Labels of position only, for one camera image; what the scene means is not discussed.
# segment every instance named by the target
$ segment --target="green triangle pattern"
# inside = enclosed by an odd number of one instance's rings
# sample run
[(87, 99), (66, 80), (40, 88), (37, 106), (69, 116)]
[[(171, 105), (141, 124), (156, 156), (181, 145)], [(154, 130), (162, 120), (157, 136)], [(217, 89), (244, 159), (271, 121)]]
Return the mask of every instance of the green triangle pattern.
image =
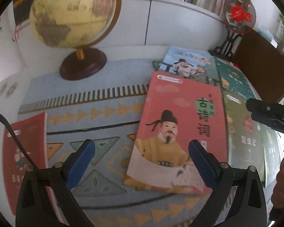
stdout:
[(104, 177), (96, 170), (92, 171), (73, 192), (78, 197), (99, 197), (125, 194), (126, 190)]
[[(120, 137), (115, 136), (93, 140), (96, 145), (96, 152), (93, 159), (91, 160), (91, 164), (96, 165), (119, 139)], [(70, 146), (77, 151), (82, 143), (84, 143), (84, 141), (70, 142)]]

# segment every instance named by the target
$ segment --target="red book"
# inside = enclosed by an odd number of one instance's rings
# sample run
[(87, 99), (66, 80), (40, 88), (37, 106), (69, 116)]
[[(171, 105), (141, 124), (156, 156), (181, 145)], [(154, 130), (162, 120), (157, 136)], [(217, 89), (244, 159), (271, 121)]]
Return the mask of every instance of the red book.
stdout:
[(125, 183), (173, 193), (210, 192), (188, 155), (193, 139), (227, 162), (220, 88), (154, 72)]
[[(47, 168), (46, 113), (12, 124), (17, 138), (39, 169)], [(13, 215), (16, 215), (21, 182), (30, 163), (5, 129), (3, 138), (3, 175), (5, 191)]]

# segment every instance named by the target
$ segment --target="globe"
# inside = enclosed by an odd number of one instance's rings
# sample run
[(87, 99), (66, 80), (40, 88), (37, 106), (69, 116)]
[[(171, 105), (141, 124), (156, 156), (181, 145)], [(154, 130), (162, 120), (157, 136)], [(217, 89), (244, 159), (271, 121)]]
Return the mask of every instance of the globe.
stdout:
[(60, 75), (78, 80), (106, 64), (106, 55), (89, 46), (108, 35), (120, 10), (121, 0), (34, 0), (29, 21), (40, 42), (55, 48), (76, 48), (76, 53), (63, 61)]

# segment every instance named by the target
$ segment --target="black hat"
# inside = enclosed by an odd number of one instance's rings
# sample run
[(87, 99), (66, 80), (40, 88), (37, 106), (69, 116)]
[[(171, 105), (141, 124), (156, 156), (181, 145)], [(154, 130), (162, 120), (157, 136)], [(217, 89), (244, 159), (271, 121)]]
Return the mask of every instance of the black hat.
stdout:
[(147, 126), (154, 125), (151, 132), (153, 132), (158, 124), (162, 124), (163, 122), (173, 122), (175, 124), (178, 124), (178, 121), (176, 117), (173, 115), (173, 113), (170, 110), (164, 110), (161, 114), (161, 119), (156, 120), (155, 122), (152, 122), (151, 124), (146, 124)]

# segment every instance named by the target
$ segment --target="blue gripper pad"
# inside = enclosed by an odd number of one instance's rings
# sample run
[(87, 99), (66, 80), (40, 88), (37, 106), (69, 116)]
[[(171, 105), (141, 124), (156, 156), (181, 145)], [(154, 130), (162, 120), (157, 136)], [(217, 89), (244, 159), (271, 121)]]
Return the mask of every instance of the blue gripper pad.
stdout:
[(188, 153), (206, 187), (214, 190), (217, 187), (217, 174), (220, 172), (218, 160), (206, 152), (198, 140), (189, 143)]
[(68, 191), (78, 186), (85, 170), (87, 169), (90, 161), (95, 154), (95, 151), (95, 143), (90, 139), (85, 140), (85, 142), (78, 149), (78, 151), (76, 152), (78, 153), (76, 160), (73, 162), (66, 173), (67, 177), (65, 185)]

